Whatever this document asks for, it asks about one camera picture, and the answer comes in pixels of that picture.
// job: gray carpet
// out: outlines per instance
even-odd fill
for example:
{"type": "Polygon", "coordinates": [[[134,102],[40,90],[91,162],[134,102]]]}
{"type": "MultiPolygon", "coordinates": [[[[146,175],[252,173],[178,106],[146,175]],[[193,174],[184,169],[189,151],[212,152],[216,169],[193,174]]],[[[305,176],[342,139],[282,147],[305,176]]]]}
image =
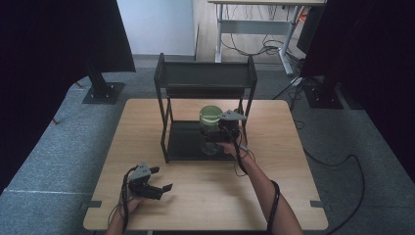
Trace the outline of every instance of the gray carpet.
{"type": "MultiPolygon", "coordinates": [[[[92,197],[126,100],[156,97],[154,71],[104,73],[106,81],[125,83],[115,105],[81,104],[87,78],[79,81],[82,88],[68,91],[55,116],[59,124],[49,125],[0,197],[0,234],[94,234],[83,228],[82,204],[92,197]]],[[[272,99],[292,80],[282,70],[259,70],[257,76],[256,99],[272,99]]],[[[294,90],[279,99],[290,102],[294,90]]],[[[316,159],[336,164],[354,154],[361,162],[364,199],[336,234],[415,234],[414,183],[366,113],[342,102],[344,110],[310,109],[301,92],[293,109],[301,143],[316,159]]],[[[355,159],[337,167],[308,162],[329,227],[306,233],[325,234],[353,212],[362,178],[355,159]]]]}

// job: desk leg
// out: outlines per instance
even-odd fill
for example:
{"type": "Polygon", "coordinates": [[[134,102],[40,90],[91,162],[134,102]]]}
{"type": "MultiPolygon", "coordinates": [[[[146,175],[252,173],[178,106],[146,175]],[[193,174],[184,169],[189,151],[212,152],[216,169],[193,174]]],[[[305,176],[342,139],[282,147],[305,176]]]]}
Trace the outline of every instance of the desk leg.
{"type": "Polygon", "coordinates": [[[219,4],[219,19],[217,19],[217,40],[216,40],[216,53],[214,54],[214,61],[220,63],[222,60],[222,52],[220,46],[222,45],[222,13],[223,4],[219,4]]]}
{"type": "Polygon", "coordinates": [[[290,44],[291,36],[293,35],[294,29],[295,29],[299,11],[300,11],[300,7],[296,6],[294,8],[293,18],[290,20],[290,25],[288,27],[288,32],[287,32],[286,39],[284,41],[283,48],[278,52],[287,75],[294,75],[290,62],[287,59],[287,49],[288,49],[288,45],[290,44]]]}

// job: wire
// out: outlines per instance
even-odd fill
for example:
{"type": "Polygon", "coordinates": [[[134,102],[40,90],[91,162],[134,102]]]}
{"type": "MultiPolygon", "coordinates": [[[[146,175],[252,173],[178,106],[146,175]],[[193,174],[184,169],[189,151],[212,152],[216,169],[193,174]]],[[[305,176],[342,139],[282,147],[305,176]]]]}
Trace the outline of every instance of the wire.
{"type": "Polygon", "coordinates": [[[324,162],[322,162],[322,161],[320,161],[320,160],[318,160],[318,159],[316,159],[316,158],[314,158],[310,153],[308,153],[305,149],[304,149],[304,152],[305,152],[305,154],[309,157],[309,158],[311,158],[312,160],[314,160],[315,162],[317,162],[317,163],[319,163],[319,164],[321,164],[321,165],[325,165],[325,166],[329,166],[329,167],[336,167],[336,166],[340,166],[340,165],[343,165],[345,162],[347,162],[349,159],[351,159],[351,158],[354,158],[354,159],[356,159],[356,162],[357,162],[357,166],[359,167],[359,171],[360,171],[360,175],[361,175],[361,178],[362,178],[362,189],[361,189],[361,196],[360,196],[360,199],[359,199],[359,202],[358,202],[358,204],[357,204],[357,206],[356,206],[356,208],[353,210],[353,212],[348,216],[348,218],[345,220],[345,221],[343,221],[341,224],[339,224],[337,227],[335,227],[334,229],[332,229],[331,231],[329,231],[327,234],[333,234],[334,232],[336,232],[337,230],[339,230],[341,227],[343,227],[356,213],[357,213],[357,211],[358,211],[358,209],[360,208],[360,206],[361,206],[361,204],[362,204],[362,202],[363,202],[363,198],[364,198],[364,193],[365,193],[365,189],[366,189],[366,181],[365,181],[365,178],[364,178],[364,173],[363,173],[363,169],[362,169],[362,166],[361,166],[361,163],[360,163],[360,160],[359,160],[359,158],[356,156],[356,155],[348,155],[343,161],[341,161],[340,163],[338,163],[338,164],[326,164],[326,163],[324,163],[324,162]]]}
{"type": "Polygon", "coordinates": [[[284,88],[282,91],[280,91],[280,93],[278,93],[276,96],[274,96],[274,98],[272,98],[272,100],[277,99],[282,93],[284,93],[284,91],[286,91],[288,88],[290,88],[297,81],[297,79],[299,79],[299,78],[300,78],[299,76],[294,78],[294,80],[292,80],[286,88],[284,88]]]}
{"type": "Polygon", "coordinates": [[[113,213],[115,212],[115,209],[118,208],[119,206],[122,206],[122,204],[117,204],[113,210],[110,212],[110,214],[108,215],[108,221],[107,224],[110,225],[110,220],[111,220],[111,215],[113,215],[113,213]]]}

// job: black shelf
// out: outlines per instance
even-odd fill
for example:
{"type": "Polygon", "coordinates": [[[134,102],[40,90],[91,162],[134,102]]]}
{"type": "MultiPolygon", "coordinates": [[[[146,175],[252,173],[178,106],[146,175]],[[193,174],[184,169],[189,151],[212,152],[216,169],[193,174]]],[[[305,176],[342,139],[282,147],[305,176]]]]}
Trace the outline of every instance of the black shelf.
{"type": "MultiPolygon", "coordinates": [[[[161,53],[154,81],[163,124],[161,148],[165,162],[233,160],[223,151],[211,156],[205,154],[201,149],[199,121],[174,120],[171,99],[236,99],[239,100],[238,111],[248,117],[257,81],[253,58],[248,57],[247,63],[166,62],[161,53]],[[249,99],[243,107],[247,89],[250,90],[249,99]],[[166,108],[162,99],[167,99],[166,108]],[[169,122],[170,136],[166,148],[164,141],[169,122]]],[[[246,123],[246,120],[242,122],[244,128],[246,123]]]]}
{"type": "Polygon", "coordinates": [[[196,120],[176,120],[171,124],[168,138],[167,158],[171,161],[233,161],[234,158],[223,154],[223,148],[217,154],[207,155],[202,149],[202,135],[196,120]]]}

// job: wooden tabletop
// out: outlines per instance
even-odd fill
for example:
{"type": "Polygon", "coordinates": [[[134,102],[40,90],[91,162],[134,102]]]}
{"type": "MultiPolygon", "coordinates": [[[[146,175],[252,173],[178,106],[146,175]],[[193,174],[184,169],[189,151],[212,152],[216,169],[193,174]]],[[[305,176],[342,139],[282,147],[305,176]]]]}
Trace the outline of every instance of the wooden tabletop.
{"type": "Polygon", "coordinates": [[[207,0],[214,4],[232,5],[281,5],[281,6],[324,6],[327,0],[207,0]]]}
{"type": "MultiPolygon", "coordinates": [[[[198,120],[199,110],[206,105],[216,105],[224,111],[238,105],[238,101],[229,100],[171,102],[176,120],[198,120]]],[[[127,101],[92,198],[102,201],[102,205],[88,209],[86,229],[107,229],[108,216],[118,203],[122,177],[144,161],[149,167],[161,168],[151,176],[149,184],[162,187],[173,183],[173,188],[160,201],[146,200],[140,205],[127,229],[265,230],[266,222],[250,180],[236,176],[232,161],[166,164],[160,145],[161,130],[156,99],[127,101]]],[[[270,179],[278,182],[302,229],[325,229],[328,222],[324,210],[310,206],[310,201],[320,198],[287,103],[254,100],[247,133],[256,162],[270,179]]]]}

